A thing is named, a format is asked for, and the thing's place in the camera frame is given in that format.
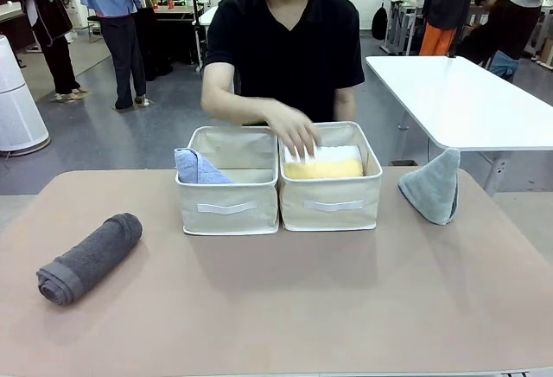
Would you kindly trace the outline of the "person right hand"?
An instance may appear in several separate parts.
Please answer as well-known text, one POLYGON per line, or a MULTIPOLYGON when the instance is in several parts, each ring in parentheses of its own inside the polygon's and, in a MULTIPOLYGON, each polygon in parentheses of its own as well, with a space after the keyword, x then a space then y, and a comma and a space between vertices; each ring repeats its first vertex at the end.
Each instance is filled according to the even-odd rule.
POLYGON ((270 101, 264 119, 291 156, 304 160, 315 155, 320 136, 315 124, 303 112, 278 101, 270 101))

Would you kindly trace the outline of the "yellow towel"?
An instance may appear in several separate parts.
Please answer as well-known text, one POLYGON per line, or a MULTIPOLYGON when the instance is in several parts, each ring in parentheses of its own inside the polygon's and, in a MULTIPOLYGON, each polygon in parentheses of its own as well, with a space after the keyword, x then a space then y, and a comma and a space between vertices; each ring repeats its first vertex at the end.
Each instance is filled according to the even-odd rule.
POLYGON ((362 162, 355 159, 285 163, 283 169, 284 174, 293 180, 355 178, 364 175, 362 162))

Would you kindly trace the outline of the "white towel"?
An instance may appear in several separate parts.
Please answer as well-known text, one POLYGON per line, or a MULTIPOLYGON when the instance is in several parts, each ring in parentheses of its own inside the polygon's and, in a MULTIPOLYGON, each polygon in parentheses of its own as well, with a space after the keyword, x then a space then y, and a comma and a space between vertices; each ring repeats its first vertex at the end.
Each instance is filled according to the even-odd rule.
POLYGON ((343 146, 322 146, 316 147, 314 155, 310 156, 306 154, 303 159, 299 156, 292 156, 288 149, 284 149, 285 163, 335 163, 341 161, 362 161, 360 149, 356 145, 343 145, 343 146))

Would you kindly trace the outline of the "person right forearm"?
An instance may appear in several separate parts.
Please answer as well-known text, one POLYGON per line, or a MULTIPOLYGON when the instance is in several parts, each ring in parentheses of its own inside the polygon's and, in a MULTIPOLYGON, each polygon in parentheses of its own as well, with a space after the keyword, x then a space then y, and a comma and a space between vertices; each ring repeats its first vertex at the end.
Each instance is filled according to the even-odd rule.
POLYGON ((234 125, 264 123, 265 109, 271 99, 248 98, 230 93, 220 87, 204 88, 201 107, 213 118, 234 125))

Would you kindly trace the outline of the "person in black shirt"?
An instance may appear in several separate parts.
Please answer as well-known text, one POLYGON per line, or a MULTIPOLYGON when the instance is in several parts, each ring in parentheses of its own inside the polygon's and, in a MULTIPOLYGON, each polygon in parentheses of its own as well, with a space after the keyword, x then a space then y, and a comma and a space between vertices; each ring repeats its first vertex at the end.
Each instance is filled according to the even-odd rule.
POLYGON ((365 80, 359 12, 349 0, 220 0, 203 87, 278 101, 313 123, 334 119, 334 91, 365 80))

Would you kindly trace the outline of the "blue towel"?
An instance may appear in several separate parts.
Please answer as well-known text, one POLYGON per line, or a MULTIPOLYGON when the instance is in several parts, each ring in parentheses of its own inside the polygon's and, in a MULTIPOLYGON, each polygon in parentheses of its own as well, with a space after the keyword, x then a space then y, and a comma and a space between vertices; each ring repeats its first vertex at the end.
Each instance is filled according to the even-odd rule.
POLYGON ((230 184, 232 181, 194 149, 174 150, 177 179, 183 184, 230 184))

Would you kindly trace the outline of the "black backpack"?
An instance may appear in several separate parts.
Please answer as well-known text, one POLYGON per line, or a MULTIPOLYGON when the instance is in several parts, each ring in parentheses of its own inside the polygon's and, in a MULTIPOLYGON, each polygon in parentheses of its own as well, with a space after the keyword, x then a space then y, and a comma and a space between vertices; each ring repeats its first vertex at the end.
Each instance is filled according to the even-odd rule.
POLYGON ((375 40, 383 41, 386 37, 388 27, 388 14, 386 8, 381 4, 372 19, 371 32, 375 40))

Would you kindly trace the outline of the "light grey triangular towel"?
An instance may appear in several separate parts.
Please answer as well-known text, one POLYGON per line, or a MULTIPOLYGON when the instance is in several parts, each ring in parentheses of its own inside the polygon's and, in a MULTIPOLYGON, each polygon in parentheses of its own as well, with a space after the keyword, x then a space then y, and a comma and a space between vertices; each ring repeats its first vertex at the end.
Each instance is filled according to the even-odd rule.
POLYGON ((461 153, 447 149, 404 176, 398 187, 410 205, 428 222, 447 225, 455 216, 459 195, 461 153))

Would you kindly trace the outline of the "white background desk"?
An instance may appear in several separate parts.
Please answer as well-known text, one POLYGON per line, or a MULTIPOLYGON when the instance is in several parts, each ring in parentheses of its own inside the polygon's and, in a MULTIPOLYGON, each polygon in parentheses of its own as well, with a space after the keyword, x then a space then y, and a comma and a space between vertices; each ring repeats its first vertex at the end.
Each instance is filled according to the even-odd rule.
POLYGON ((418 55, 423 42, 423 0, 382 0, 387 14, 385 39, 380 48, 388 55, 418 55))

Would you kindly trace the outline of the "dark background workbench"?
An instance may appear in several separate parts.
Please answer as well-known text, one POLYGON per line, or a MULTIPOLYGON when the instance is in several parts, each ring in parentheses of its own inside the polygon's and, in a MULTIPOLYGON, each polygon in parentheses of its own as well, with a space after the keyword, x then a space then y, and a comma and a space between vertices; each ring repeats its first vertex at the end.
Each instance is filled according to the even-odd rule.
POLYGON ((167 5, 154 8, 156 25, 162 52, 170 62, 180 62, 196 66, 199 70, 198 34, 195 27, 194 8, 176 5, 170 9, 167 5))

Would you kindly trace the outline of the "white table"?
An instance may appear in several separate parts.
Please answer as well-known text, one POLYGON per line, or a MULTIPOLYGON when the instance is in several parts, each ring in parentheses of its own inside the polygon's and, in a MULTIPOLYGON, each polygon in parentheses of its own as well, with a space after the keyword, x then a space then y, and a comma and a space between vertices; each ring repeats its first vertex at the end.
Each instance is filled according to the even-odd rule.
POLYGON ((368 67, 443 150, 477 152, 494 195, 516 151, 553 151, 553 106, 462 57, 368 56, 368 67))

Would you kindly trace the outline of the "bystander in blue shirt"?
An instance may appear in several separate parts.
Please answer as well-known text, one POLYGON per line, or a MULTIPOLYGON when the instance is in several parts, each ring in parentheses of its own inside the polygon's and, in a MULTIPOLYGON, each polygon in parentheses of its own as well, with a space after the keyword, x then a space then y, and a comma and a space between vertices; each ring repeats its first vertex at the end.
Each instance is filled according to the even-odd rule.
POLYGON ((145 0, 80 0, 93 10, 114 66, 117 101, 114 109, 123 112, 147 102, 146 78, 137 39, 135 14, 145 0))

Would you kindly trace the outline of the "seated bystander in black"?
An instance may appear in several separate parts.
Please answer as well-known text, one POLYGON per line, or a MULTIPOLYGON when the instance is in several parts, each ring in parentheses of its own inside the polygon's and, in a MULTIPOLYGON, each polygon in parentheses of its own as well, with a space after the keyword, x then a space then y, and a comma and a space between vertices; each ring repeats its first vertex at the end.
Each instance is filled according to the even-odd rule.
POLYGON ((456 54, 474 64, 489 61, 490 73, 512 82, 541 9, 511 0, 474 1, 488 13, 487 22, 472 28, 458 44, 456 54))

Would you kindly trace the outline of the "dark grey rolled towel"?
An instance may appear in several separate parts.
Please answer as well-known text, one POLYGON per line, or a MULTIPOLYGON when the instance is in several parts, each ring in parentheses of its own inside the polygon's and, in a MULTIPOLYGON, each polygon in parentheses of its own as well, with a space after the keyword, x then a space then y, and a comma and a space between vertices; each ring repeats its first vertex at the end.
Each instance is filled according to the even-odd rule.
POLYGON ((37 271, 39 292, 54 304, 73 304, 126 259, 142 234, 142 223, 135 215, 114 214, 37 271))

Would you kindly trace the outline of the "white cylindrical air purifier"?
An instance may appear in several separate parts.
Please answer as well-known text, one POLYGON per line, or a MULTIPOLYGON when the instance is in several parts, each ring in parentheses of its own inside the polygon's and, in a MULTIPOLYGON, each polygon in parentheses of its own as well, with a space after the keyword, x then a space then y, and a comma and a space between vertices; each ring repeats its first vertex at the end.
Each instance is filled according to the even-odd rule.
POLYGON ((27 155, 46 147, 48 129, 5 35, 0 35, 0 156, 27 155))

